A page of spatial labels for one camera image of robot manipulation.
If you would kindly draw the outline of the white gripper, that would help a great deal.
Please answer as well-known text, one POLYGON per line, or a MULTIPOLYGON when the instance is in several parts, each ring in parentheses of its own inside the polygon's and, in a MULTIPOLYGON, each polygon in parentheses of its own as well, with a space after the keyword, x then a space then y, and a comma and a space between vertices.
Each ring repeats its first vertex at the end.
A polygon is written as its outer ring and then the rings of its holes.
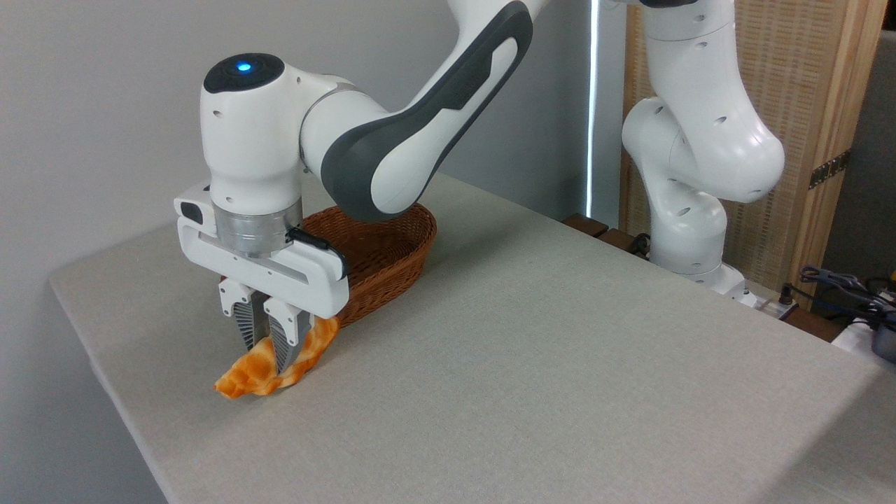
POLYGON ((277 374, 282 375, 300 355, 313 326, 312 314, 332 318, 348 302, 345 262, 333 250, 301 241, 266 258, 226 248, 217 236, 210 192, 202 184, 182 192, 174 204, 183 254, 222 276, 222 312, 236 322, 247 351, 271 338, 277 374))

